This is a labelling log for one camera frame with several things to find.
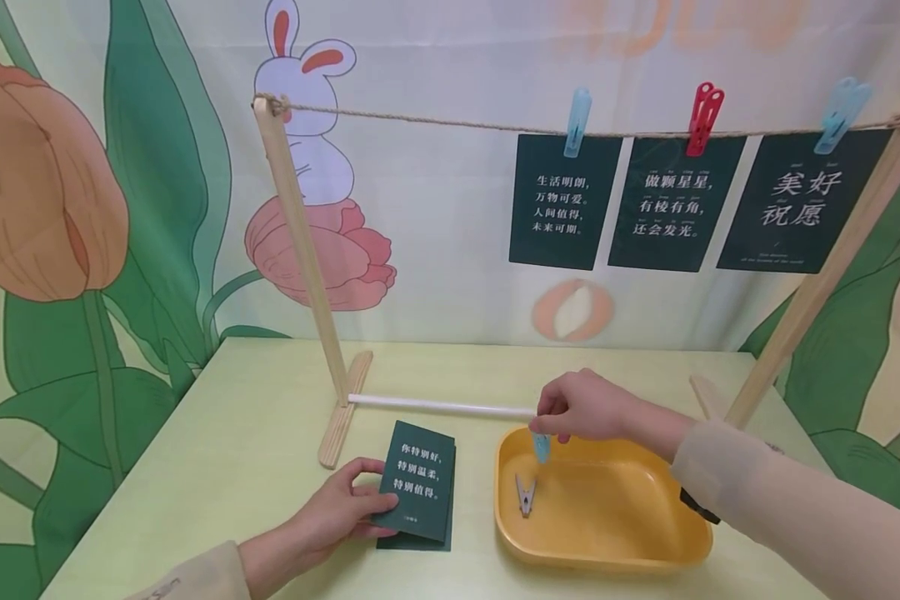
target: twine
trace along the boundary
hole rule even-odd
[[[285,113],[287,110],[307,110],[310,113],[329,113],[351,116],[351,118],[384,119],[388,121],[404,121],[405,123],[426,123],[427,125],[443,125],[448,127],[476,128],[477,130],[493,130],[496,132],[515,133],[542,133],[545,135],[566,135],[566,130],[550,130],[543,127],[525,127],[522,125],[505,125],[500,122],[458,121],[452,119],[436,119],[432,117],[414,116],[411,114],[394,114],[389,112],[369,112],[368,110],[352,110],[349,108],[314,107],[310,105],[298,105],[291,103],[286,95],[281,95],[279,100],[273,94],[257,93],[254,98],[267,100],[274,116]],[[894,114],[884,121],[865,122],[854,125],[850,130],[900,130],[900,113]],[[793,128],[792,130],[763,130],[763,131],[734,131],[711,132],[710,138],[740,138],[747,135],[785,135],[789,133],[820,133],[823,127]],[[587,132],[588,138],[657,138],[657,139],[685,139],[690,137],[688,132]]]

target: wristwatch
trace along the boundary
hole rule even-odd
[[[683,487],[680,487],[680,502],[688,505],[690,510],[700,514],[701,517],[707,519],[710,523],[713,523],[714,525],[720,524],[720,517],[717,517],[716,514],[708,511],[705,507],[698,505],[697,501],[692,499],[688,491],[684,490]]]

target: table surface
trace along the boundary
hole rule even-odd
[[[730,398],[753,358],[731,352],[646,352],[344,342],[374,353],[364,393],[445,402],[536,406],[540,387],[590,367],[627,389],[703,416],[692,373]],[[119,599],[174,564],[290,516],[328,475],[317,449],[333,408],[319,343],[228,339],[47,588],[47,599]],[[513,422],[372,407],[355,412],[341,464],[386,458],[396,419],[457,439],[452,551],[343,546],[275,598],[823,598],[770,550],[723,524],[697,568],[666,577],[606,576],[524,566],[496,535],[493,457]],[[827,470],[776,392],[751,426],[785,453]]]

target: finger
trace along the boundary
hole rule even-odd
[[[353,480],[361,473],[382,474],[384,473],[384,462],[372,458],[355,458],[348,462],[347,465],[340,467],[340,470],[337,470],[337,472],[331,476],[332,478],[347,481],[348,484],[350,484],[353,483]]]
[[[363,495],[363,497],[355,497],[353,499],[354,510],[357,513],[355,517],[361,519],[368,514],[392,511],[399,501],[400,499],[396,497],[395,493],[372,493]]]
[[[540,390],[540,402],[537,404],[537,415],[552,415],[561,406],[564,411],[566,410],[566,398],[563,390],[568,384],[568,375],[570,374],[570,372],[565,372],[543,386],[543,390]]]
[[[530,430],[548,436],[569,436],[570,418],[567,412],[562,415],[540,415],[530,422]]]
[[[353,495],[373,495],[374,493],[380,493],[380,488],[373,484],[353,487]]]
[[[377,527],[372,523],[357,523],[350,537],[354,539],[376,539],[389,538],[398,534],[394,529],[386,529],[386,527]]]

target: sleeve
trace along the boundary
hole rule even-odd
[[[723,422],[692,426],[672,474],[828,598],[900,600],[900,511]]]
[[[250,600],[235,542],[227,542],[174,568],[160,582],[127,600]]]

